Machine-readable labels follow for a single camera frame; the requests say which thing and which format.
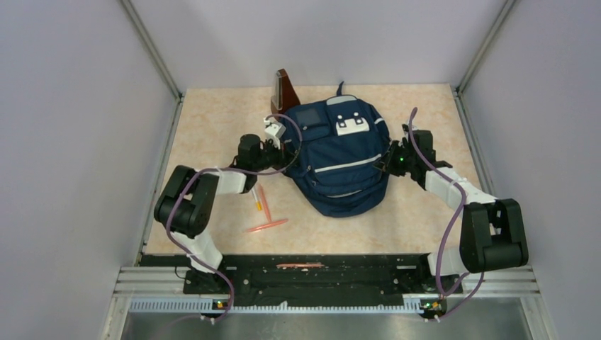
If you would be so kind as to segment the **navy blue backpack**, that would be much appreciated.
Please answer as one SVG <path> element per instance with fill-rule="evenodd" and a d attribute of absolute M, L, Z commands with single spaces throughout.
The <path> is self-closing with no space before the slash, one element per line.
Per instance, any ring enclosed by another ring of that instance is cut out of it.
<path fill-rule="evenodd" d="M 320 214 L 352 217 L 385 198 L 388 174 L 375 164 L 391 139 L 373 105 L 338 90 L 333 97 L 294 106 L 285 114 L 281 141 L 298 158 L 284 174 Z"/>

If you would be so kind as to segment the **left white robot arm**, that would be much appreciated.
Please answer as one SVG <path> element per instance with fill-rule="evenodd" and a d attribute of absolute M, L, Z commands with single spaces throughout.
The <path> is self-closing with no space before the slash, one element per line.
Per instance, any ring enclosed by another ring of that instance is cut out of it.
<path fill-rule="evenodd" d="M 215 197 L 248 193 L 258 176 L 282 173 L 297 158 L 298 152 L 291 147 L 247 134 L 241 136 L 228 167 L 174 168 L 155 204 L 154 219 L 190 258 L 192 269 L 201 272 L 201 285 L 209 292 L 220 292 L 228 281 L 226 272 L 218 268 L 223 255 L 207 230 Z"/>

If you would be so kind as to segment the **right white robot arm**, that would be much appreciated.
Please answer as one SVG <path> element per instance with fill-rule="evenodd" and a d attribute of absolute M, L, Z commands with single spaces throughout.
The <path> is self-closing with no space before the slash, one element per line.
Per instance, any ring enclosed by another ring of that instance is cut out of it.
<path fill-rule="evenodd" d="M 417 286 L 449 294 L 457 285 L 446 287 L 447 276 L 463 278 L 526 265 L 529 250 L 520 204 L 482 191 L 451 164 L 437 160 L 429 130 L 404 125 L 403 131 L 404 138 L 393 140 L 375 167 L 385 174 L 410 177 L 454 211 L 438 250 L 421 259 Z"/>

